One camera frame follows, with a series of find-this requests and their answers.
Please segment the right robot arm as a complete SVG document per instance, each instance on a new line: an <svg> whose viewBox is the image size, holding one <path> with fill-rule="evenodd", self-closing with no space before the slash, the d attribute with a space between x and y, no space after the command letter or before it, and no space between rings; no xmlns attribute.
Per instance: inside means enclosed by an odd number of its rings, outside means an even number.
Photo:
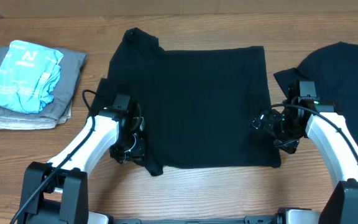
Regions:
<svg viewBox="0 0 358 224"><path fill-rule="evenodd" d="M329 171L334 192L322 212L305 208L281 208L272 223L358 223L358 146L347 129L343 116L332 102L285 101L284 109L273 105L261 111L252 122L274 138L273 145L293 154L301 138L310 139L318 148Z"/></svg>

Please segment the black polo shirt Sydrogen logo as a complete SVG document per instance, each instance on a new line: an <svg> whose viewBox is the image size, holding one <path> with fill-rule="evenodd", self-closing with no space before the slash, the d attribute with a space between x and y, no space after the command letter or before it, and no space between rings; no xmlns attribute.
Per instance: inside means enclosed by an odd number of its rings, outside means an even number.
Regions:
<svg viewBox="0 0 358 224"><path fill-rule="evenodd" d="M135 99L145 119L141 165L153 176L181 169L279 167L273 137L252 128L270 107L261 46L226 50L164 50L133 28L124 34L91 105L97 112L117 94Z"/></svg>

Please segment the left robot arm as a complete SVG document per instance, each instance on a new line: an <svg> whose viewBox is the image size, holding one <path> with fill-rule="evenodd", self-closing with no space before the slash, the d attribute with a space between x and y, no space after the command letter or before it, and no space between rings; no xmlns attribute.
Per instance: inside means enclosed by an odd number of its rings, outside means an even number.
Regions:
<svg viewBox="0 0 358 224"><path fill-rule="evenodd" d="M61 153L26 168L20 207L11 222L112 223L112 216L90 211L88 177L106 151L120 164L141 161L143 122L137 103L107 107L89 117Z"/></svg>

